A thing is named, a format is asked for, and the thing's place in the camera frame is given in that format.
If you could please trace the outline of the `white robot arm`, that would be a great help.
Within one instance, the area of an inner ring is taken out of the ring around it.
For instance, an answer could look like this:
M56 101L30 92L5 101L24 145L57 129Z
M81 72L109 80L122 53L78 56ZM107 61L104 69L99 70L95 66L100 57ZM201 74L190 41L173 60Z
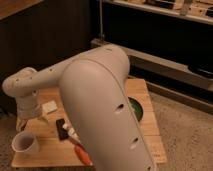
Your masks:
M157 171L125 92L129 69L124 50L108 44L41 71L24 68L7 77L2 89L16 99L18 116L29 120L38 116L38 90L58 87L96 171Z

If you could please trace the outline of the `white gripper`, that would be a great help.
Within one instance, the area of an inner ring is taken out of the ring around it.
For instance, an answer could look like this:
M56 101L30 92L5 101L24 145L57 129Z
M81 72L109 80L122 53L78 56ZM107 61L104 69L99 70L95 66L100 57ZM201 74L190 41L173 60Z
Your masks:
M16 130L22 131L26 126L26 121L39 117L41 121L47 121L45 112L42 112L42 107L39 103L23 103L17 105L18 117L16 120Z

